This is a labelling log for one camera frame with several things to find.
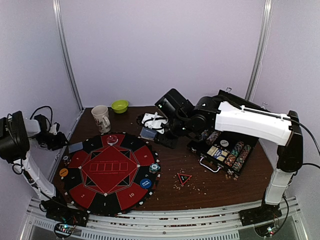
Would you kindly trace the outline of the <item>single blue playing card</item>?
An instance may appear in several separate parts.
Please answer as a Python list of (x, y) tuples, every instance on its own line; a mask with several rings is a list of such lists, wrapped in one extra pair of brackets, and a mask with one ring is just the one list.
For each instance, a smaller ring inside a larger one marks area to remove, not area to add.
[(83, 143), (77, 142), (68, 146), (68, 153), (72, 154), (83, 149)]

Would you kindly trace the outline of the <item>small poker chip stack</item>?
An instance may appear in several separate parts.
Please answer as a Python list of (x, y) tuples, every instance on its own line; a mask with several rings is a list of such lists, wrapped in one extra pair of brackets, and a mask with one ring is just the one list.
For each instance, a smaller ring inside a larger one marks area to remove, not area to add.
[(66, 166), (70, 164), (70, 158), (67, 155), (65, 155), (62, 159), (63, 159), (63, 163)]

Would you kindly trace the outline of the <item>orange big blind button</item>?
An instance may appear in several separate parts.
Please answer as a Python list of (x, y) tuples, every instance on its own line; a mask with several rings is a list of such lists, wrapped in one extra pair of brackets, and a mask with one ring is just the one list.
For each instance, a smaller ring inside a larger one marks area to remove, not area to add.
[(60, 171), (59, 171), (59, 176), (64, 178), (68, 175), (69, 171), (67, 168), (62, 168)]

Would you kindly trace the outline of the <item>blue playing card deck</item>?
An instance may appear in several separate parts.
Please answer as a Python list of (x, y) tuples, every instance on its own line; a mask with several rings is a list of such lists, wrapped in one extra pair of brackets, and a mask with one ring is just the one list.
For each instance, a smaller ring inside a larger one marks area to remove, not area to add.
[(139, 135), (143, 139), (153, 141), (156, 138), (157, 134), (158, 132), (156, 130), (143, 127)]

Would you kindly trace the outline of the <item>teal poker chip stack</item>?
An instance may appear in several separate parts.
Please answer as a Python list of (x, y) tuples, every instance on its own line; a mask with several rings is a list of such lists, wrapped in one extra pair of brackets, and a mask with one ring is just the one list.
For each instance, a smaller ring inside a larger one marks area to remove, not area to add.
[(161, 169), (160, 165), (158, 163), (152, 163), (149, 166), (149, 172), (155, 174)]

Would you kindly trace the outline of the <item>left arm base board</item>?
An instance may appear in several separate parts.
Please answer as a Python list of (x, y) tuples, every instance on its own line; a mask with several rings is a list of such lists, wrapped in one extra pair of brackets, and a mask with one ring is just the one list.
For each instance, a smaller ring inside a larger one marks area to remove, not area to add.
[(45, 216), (48, 219), (57, 221), (53, 227), (53, 232), (60, 239), (70, 237), (76, 227), (86, 227), (89, 219), (87, 212), (77, 209), (47, 210)]

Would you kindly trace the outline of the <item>right arm base board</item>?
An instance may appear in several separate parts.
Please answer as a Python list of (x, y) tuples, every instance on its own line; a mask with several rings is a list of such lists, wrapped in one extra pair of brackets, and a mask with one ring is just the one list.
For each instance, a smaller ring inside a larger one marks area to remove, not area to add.
[(280, 226), (280, 219), (283, 214), (281, 210), (274, 207), (261, 207), (241, 210), (239, 218), (242, 226), (254, 225), (254, 231), (259, 237), (272, 237)]

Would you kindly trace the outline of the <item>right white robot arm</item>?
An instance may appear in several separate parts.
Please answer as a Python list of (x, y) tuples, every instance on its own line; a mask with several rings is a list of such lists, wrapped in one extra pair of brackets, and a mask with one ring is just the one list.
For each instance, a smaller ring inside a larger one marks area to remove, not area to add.
[(204, 96), (196, 105), (175, 88), (170, 89), (155, 106), (167, 118), (164, 138), (177, 139), (204, 130), (233, 132), (265, 139), (277, 144), (278, 160), (264, 195), (264, 204), (256, 210), (259, 220), (268, 220), (289, 185), (290, 179), (303, 165), (303, 135), (298, 114), (272, 113), (243, 98), (221, 91)]

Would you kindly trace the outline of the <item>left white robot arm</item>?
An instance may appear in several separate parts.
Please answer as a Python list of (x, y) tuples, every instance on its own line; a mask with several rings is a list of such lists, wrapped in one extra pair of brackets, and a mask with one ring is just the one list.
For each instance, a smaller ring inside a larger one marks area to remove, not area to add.
[(61, 193), (41, 172), (30, 150), (30, 137), (41, 135), (36, 119), (26, 119), (22, 111), (0, 119), (0, 158), (7, 161), (15, 174), (22, 175), (42, 201), (60, 200)]

